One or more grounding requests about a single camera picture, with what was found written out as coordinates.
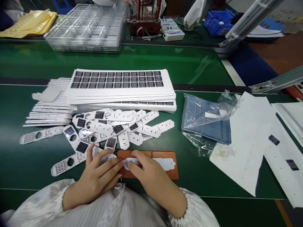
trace striped white garment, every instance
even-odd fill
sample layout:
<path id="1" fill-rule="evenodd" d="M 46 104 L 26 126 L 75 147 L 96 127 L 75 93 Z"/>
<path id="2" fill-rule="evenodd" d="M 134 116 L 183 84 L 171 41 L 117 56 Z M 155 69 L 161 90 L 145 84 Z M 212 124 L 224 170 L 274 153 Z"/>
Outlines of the striped white garment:
<path id="1" fill-rule="evenodd" d="M 8 220 L 15 226 L 99 226 L 99 227 L 219 227 L 207 204 L 196 194 L 181 188 L 187 199 L 184 217 L 176 219 L 148 196 L 141 196 L 119 183 L 93 203 L 64 212 L 62 198 L 75 183 L 65 179 L 29 197 Z"/>

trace clear plastic tray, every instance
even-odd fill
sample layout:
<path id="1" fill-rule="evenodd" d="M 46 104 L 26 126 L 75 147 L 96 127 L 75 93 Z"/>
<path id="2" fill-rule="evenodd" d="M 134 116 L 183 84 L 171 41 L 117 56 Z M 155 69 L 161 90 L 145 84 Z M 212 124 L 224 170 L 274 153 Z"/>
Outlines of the clear plastic tray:
<path id="1" fill-rule="evenodd" d="M 126 23 L 126 4 L 114 7 L 78 4 L 44 35 L 60 51 L 120 51 Z"/>

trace blue plastic crate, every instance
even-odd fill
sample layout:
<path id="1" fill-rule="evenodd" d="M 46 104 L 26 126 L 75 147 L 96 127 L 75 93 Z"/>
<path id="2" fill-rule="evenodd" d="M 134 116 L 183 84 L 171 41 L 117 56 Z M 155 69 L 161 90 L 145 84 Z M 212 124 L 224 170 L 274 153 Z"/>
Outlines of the blue plastic crate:
<path id="1" fill-rule="evenodd" d="M 228 9 L 225 11 L 209 11 L 204 26 L 213 37 L 226 35 L 234 26 L 231 24 L 231 19 L 234 17 L 235 14 Z"/>

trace blue folded cloth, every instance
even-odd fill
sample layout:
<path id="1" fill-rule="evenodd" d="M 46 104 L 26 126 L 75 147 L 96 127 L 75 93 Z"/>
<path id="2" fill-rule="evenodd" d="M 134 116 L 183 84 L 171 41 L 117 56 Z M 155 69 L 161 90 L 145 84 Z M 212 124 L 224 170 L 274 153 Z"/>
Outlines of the blue folded cloth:
<path id="1" fill-rule="evenodd" d="M 193 123 L 207 123 L 211 118 L 205 117 L 205 113 L 220 116 L 221 106 L 218 103 L 209 102 L 195 96 L 186 96 L 184 102 L 181 129 L 200 135 L 224 144 L 231 144 L 229 120 L 216 121 L 200 126 Z"/>

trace white paper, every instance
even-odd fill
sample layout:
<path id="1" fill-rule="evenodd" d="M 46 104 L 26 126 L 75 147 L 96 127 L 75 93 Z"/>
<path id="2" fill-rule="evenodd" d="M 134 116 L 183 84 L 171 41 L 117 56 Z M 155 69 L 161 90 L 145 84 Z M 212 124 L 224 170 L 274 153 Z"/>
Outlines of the white paper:
<path id="1" fill-rule="evenodd" d="M 256 196 L 259 168 L 275 110 L 266 97 L 245 92 L 239 107 L 230 117 L 235 157 L 222 159 L 212 154 L 210 161 L 251 195 Z"/>

